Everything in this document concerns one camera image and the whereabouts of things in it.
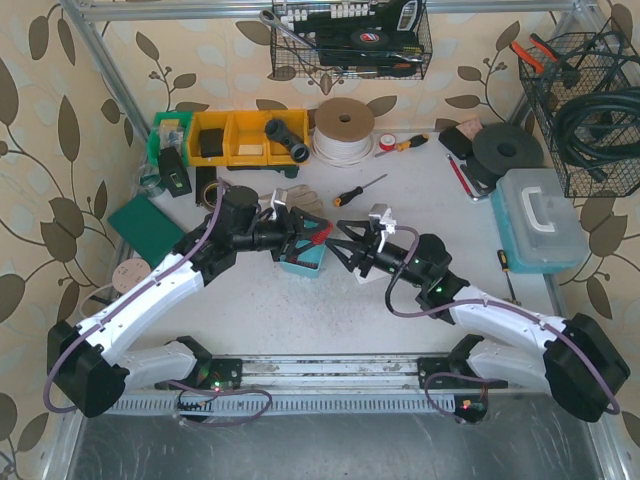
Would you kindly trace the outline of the beige work glove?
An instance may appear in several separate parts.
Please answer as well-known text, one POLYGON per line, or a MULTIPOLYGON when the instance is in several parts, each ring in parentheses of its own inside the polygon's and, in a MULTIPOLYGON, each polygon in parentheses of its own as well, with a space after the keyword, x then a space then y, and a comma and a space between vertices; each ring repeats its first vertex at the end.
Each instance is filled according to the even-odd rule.
POLYGON ((263 211, 272 210, 272 219, 279 216, 280 210, 289 211, 293 207, 298 207, 312 215, 323 213, 323 203, 318 194, 305 184, 289 188, 276 188, 272 193, 260 196, 258 203, 263 211))

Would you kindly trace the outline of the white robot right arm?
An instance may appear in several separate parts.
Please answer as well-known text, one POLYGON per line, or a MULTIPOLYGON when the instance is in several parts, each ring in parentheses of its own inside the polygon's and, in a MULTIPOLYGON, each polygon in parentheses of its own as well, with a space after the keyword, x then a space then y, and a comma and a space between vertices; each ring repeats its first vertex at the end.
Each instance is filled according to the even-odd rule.
POLYGON ((399 281, 418 289, 416 317, 429 316, 468 333, 451 371, 467 382, 505 381, 544 392, 574 417, 596 422, 621 412, 616 395, 630 368, 598 322, 578 313, 572 318, 544 315, 493 297, 449 269, 452 257, 434 234, 416 233, 403 249, 388 241, 388 230, 371 221, 341 221, 342 239, 327 248, 350 271, 371 269, 391 277, 385 291, 387 310, 397 317, 390 298, 399 281))

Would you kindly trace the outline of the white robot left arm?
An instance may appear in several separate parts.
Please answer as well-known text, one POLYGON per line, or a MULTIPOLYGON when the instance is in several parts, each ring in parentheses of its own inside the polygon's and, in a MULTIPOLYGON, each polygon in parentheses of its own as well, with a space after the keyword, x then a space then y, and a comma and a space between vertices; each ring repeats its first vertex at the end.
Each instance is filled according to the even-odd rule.
POLYGON ((262 210, 246 186, 217 186, 215 209, 174 245, 139 284, 75 326, 61 322, 47 337, 47 379, 43 402, 51 412, 51 390, 70 400, 69 411, 96 417, 129 390, 175 382, 178 387, 217 387, 211 354, 190 336, 160 347, 134 351, 133 343, 167 310, 204 289, 230 269, 240 252, 270 252, 273 261, 291 260, 322 244, 333 226, 274 192, 262 210))

